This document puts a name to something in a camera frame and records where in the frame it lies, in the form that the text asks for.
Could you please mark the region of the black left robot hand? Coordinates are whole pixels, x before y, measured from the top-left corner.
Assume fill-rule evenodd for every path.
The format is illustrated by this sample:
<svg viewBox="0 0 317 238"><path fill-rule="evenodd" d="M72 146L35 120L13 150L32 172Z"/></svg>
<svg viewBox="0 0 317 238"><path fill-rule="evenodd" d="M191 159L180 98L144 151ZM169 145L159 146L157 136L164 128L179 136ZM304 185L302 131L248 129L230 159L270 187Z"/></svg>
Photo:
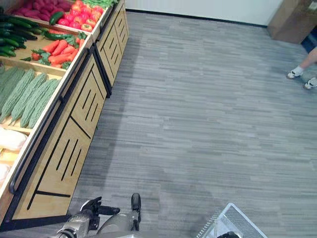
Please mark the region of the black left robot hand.
<svg viewBox="0 0 317 238"><path fill-rule="evenodd" d="M80 208L80 211L91 211L94 216L107 215L112 216L120 212L120 208L103 206L102 197L99 196L92 200L87 200Z"/></svg>

